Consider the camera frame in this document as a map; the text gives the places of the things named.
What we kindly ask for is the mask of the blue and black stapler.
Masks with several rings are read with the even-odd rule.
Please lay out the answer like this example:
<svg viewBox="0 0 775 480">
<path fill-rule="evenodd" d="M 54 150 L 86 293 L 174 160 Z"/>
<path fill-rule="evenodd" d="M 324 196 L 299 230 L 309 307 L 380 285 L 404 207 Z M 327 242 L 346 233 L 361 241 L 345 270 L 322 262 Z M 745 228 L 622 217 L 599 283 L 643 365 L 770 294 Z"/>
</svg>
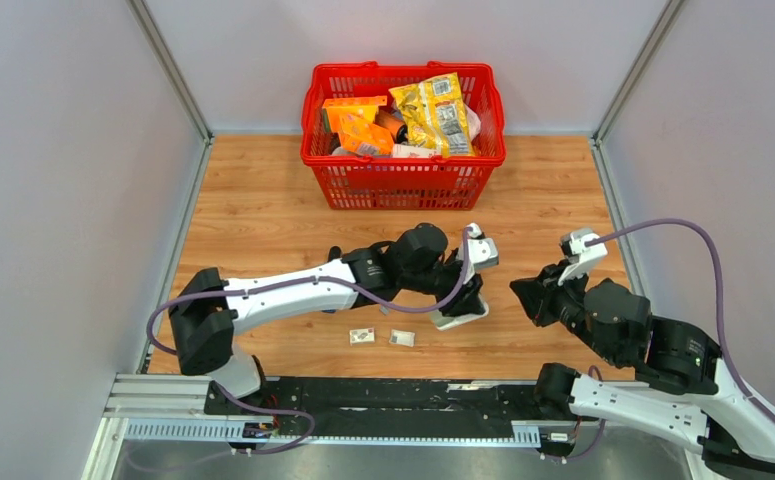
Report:
<svg viewBox="0 0 775 480">
<path fill-rule="evenodd" d="M 340 259 L 342 255 L 342 249 L 339 246 L 332 246 L 328 252 L 328 262 Z"/>
</svg>

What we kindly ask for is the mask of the grey and white stapler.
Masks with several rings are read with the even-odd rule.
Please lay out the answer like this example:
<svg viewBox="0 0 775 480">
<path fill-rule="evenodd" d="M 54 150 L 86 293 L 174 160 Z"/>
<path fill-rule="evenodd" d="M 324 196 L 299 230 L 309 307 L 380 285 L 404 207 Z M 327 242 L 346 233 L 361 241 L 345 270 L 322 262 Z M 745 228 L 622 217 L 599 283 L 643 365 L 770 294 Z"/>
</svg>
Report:
<svg viewBox="0 0 775 480">
<path fill-rule="evenodd" d="M 429 314 L 429 319 L 437 330 L 446 331 L 488 316 L 490 313 L 489 304 L 484 299 L 481 299 L 481 306 L 482 312 L 480 314 L 468 313 L 460 316 L 444 316 L 439 310 L 435 310 Z"/>
</svg>

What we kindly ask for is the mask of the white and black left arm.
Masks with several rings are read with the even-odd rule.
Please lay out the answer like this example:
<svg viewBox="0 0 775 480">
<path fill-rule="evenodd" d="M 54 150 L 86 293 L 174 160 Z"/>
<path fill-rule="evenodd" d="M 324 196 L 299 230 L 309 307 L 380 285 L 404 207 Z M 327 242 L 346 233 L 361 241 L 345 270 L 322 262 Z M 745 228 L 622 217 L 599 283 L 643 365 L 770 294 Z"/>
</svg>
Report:
<svg viewBox="0 0 775 480">
<path fill-rule="evenodd" d="M 494 240 L 475 224 L 448 248 L 445 233 L 421 223 L 392 241 L 345 252 L 331 249 L 326 263 L 263 278 L 225 278 L 216 267 L 195 273 L 181 293 L 164 304 L 174 345 L 169 353 L 184 376 L 207 376 L 230 393 L 248 415 L 269 399 L 255 356 L 236 337 L 264 324 L 314 312 L 378 305 L 430 315 L 439 330 L 481 319 L 481 271 L 497 265 Z"/>
</svg>

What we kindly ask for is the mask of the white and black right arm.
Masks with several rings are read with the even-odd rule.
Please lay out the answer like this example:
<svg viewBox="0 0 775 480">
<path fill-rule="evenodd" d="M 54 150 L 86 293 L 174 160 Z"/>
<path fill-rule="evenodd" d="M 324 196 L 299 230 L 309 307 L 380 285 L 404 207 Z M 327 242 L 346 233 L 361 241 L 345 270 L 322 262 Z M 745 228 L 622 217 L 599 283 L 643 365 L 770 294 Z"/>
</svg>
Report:
<svg viewBox="0 0 775 480">
<path fill-rule="evenodd" d="M 562 324 L 616 368 L 631 368 L 649 388 L 613 387 L 561 363 L 542 366 L 533 392 L 546 418 L 610 420 L 674 443 L 729 479 L 775 479 L 775 407 L 754 406 L 721 346 L 699 327 L 651 311 L 647 298 L 605 279 L 565 279 L 565 262 L 511 291 L 538 327 Z"/>
</svg>

